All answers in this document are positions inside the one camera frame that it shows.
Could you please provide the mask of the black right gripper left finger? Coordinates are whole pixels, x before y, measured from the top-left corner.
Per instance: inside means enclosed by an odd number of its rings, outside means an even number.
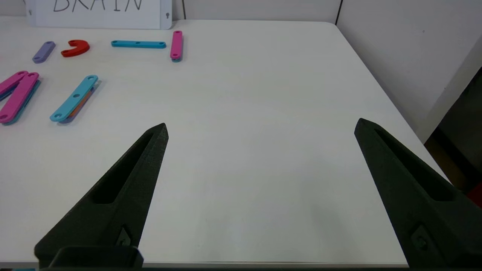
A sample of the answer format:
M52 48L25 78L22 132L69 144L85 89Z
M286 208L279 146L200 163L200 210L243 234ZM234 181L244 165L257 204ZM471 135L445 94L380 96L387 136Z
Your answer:
M146 132L35 245L41 269L140 269L138 249L169 135Z

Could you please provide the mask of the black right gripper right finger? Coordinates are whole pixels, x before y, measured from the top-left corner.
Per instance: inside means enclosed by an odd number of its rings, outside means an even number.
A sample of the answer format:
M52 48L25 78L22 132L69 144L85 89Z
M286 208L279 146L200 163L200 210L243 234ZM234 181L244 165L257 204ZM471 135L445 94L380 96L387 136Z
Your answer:
M408 265L480 269L480 207L375 122L354 134Z

